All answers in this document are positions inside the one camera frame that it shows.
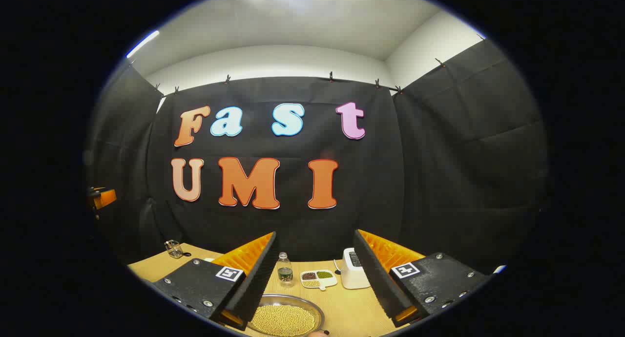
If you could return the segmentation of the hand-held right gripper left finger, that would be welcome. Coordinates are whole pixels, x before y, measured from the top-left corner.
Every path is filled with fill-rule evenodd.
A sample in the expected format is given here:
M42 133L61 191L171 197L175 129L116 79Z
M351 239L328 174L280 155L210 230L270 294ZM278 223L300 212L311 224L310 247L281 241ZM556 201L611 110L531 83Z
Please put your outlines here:
M153 283L163 296L201 317L244 331L279 255L275 231L217 259L194 258Z

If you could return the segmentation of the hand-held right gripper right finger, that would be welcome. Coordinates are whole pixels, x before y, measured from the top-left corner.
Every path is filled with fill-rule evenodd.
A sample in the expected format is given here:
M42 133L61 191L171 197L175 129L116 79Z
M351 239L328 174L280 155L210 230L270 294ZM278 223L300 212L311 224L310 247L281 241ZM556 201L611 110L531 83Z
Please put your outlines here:
M364 230L354 231L354 250L381 308L398 328L442 313L490 279L451 255L423 255Z

